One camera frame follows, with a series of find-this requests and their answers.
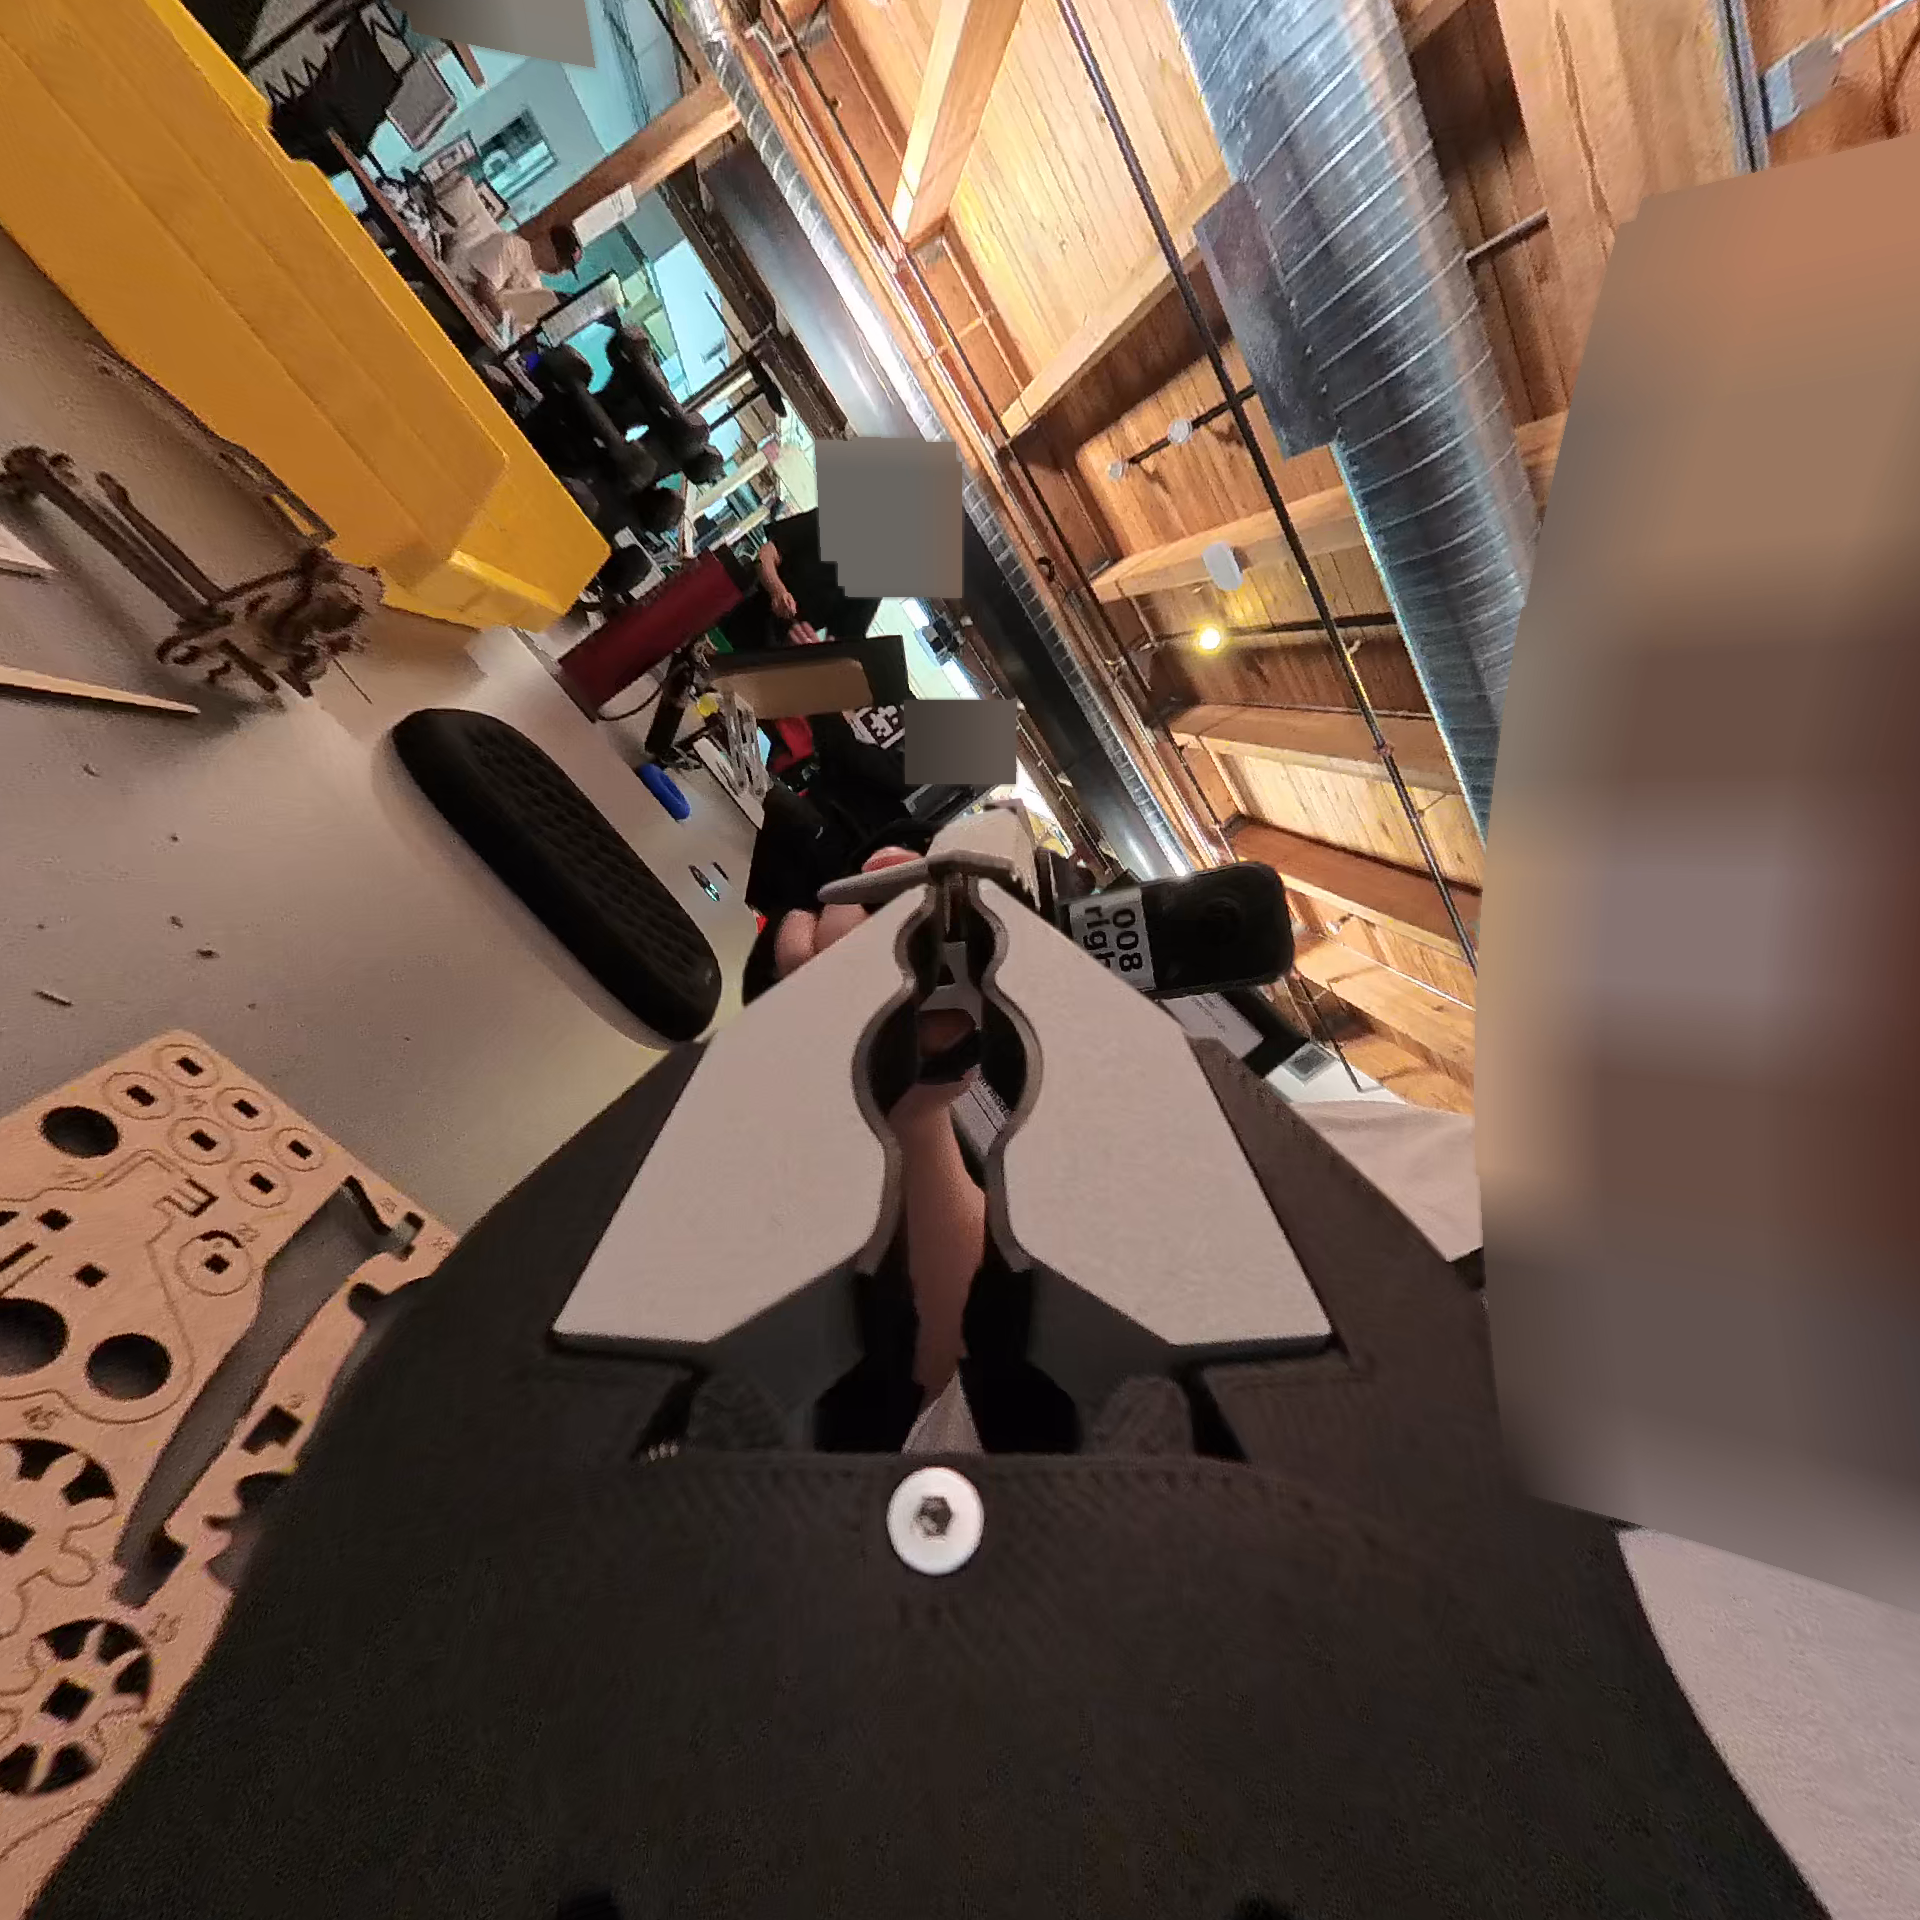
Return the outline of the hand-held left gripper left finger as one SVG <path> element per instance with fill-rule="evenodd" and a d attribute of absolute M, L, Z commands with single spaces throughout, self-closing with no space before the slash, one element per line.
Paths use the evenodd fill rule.
<path fill-rule="evenodd" d="M 812 1439 L 861 1360 L 903 1211 L 892 1111 L 920 1074 L 937 897 L 875 908 L 710 1041 L 565 1299 L 565 1354 L 677 1362 Z"/>

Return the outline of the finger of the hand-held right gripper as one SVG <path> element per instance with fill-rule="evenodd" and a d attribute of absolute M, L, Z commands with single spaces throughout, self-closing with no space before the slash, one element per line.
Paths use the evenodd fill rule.
<path fill-rule="evenodd" d="M 1049 908 L 1043 871 L 1019 849 L 931 849 L 894 867 L 827 882 L 817 895 L 817 908 L 879 909 L 916 889 L 965 914 L 979 913 L 976 903 L 992 895 L 1038 914 Z"/>

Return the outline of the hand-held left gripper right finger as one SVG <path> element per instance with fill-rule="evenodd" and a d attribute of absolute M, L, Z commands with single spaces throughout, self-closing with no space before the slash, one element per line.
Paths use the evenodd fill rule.
<path fill-rule="evenodd" d="M 1333 1351 L 1334 1330 L 1204 1055 L 998 880 L 959 884 L 989 1265 L 961 1378 L 982 1449 L 1079 1449 L 1139 1381 Z"/>

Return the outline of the laser-cut wooden parts sheet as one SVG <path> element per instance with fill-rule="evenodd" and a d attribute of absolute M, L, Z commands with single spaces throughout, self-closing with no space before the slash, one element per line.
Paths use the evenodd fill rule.
<path fill-rule="evenodd" d="M 272 1261 L 339 1199 L 372 1248 L 137 1522 L 163 1452 L 267 1325 Z M 3 1213 L 3 1914 L 25 1916 L 214 1642 L 247 1491 L 293 1476 L 368 1316 L 457 1236 L 184 1031 L 9 1115 Z"/>

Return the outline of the wooden gear model assembly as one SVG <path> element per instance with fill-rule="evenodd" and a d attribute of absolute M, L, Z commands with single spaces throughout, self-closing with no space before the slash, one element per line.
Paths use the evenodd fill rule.
<path fill-rule="evenodd" d="M 33 444 L 5 450 L 5 500 L 56 513 L 169 611 L 175 624 L 153 650 L 160 665 L 193 671 L 209 689 L 233 682 L 308 698 L 335 663 L 368 647 L 368 621 L 384 601 L 379 573 L 341 560 L 334 529 L 296 491 L 121 352 L 100 345 L 92 360 L 272 511 L 295 537 L 293 559 L 243 583 L 216 583 L 109 471 L 83 471 L 67 453 Z"/>

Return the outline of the person's right hand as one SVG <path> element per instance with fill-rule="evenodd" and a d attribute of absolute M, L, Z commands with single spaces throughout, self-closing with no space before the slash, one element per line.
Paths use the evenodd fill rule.
<path fill-rule="evenodd" d="M 857 933 L 868 916 L 859 903 L 785 914 L 774 937 L 774 979 L 797 973 Z M 974 1036 L 974 1023 L 959 1011 L 923 1013 L 920 1067 L 953 1055 Z M 899 1145 L 900 1244 L 916 1314 L 912 1378 L 923 1402 L 945 1392 L 967 1354 L 965 1313 L 988 1239 L 988 1201 L 968 1175 L 951 1119 L 961 1085 L 957 1079 L 920 1076 L 886 1111 Z"/>

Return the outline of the black textured pad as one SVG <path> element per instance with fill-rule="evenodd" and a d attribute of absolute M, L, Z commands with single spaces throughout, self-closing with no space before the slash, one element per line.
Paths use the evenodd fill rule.
<path fill-rule="evenodd" d="M 721 968 L 691 913 L 533 738 L 468 709 L 390 730 L 400 765 L 583 971 L 664 1043 L 693 1043 Z"/>

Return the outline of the dark red case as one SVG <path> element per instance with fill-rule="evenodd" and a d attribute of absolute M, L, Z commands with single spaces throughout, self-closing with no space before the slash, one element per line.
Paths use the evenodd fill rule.
<path fill-rule="evenodd" d="M 755 586 L 755 568 L 724 546 L 685 560 L 565 652 L 557 660 L 565 692 L 597 717 L 664 659 L 719 627 Z"/>

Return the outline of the black rounded equipment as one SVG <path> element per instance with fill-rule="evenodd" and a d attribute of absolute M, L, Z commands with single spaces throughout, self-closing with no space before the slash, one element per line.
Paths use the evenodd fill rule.
<path fill-rule="evenodd" d="M 613 332 L 600 383 L 567 344 L 541 344 L 521 365 L 539 401 L 518 428 L 604 537 L 673 537 L 687 496 L 721 477 L 708 423 L 671 393 L 641 337 Z"/>

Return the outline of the person's white shirt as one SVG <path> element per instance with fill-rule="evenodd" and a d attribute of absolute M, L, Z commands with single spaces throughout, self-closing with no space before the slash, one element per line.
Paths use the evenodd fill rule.
<path fill-rule="evenodd" d="M 1471 1121 L 1392 1095 L 1294 1106 L 1469 1282 Z M 1644 1527 L 1623 1560 L 1720 1759 L 1828 1916 L 1917 1916 L 1917 1620 Z"/>

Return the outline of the thin wooden stick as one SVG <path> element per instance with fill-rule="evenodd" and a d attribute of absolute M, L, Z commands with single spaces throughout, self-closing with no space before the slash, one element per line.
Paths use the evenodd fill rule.
<path fill-rule="evenodd" d="M 193 705 L 165 699 L 151 692 L 137 692 L 131 689 L 109 689 L 84 683 L 77 679 L 62 679 L 54 675 L 40 675 L 30 667 L 3 665 L 3 692 L 9 698 L 21 699 L 44 699 L 44 701 L 67 701 L 67 705 L 92 705 L 105 706 L 115 712 L 133 712 L 133 713 L 160 713 L 160 716 L 181 716 L 181 717 L 198 717 L 200 709 Z"/>

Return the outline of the yellow plastic bin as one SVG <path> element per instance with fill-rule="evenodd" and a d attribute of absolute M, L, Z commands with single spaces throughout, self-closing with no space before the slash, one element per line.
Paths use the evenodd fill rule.
<path fill-rule="evenodd" d="M 3 5 L 3 226 L 400 611 L 548 629 L 608 541 L 182 5 Z"/>

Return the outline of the brown board black frame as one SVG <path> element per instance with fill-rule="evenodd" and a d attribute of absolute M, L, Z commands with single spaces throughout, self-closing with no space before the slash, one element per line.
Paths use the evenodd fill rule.
<path fill-rule="evenodd" d="M 912 698 L 899 635 L 712 657 L 708 679 L 763 723 L 900 706 Z"/>

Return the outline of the silver ventilation duct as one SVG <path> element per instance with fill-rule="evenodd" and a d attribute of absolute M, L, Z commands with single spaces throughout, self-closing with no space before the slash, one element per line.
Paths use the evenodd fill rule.
<path fill-rule="evenodd" d="M 1485 837 L 1540 511 L 1397 11 L 1171 11 L 1232 181 L 1220 305 L 1286 455 L 1334 453 Z"/>

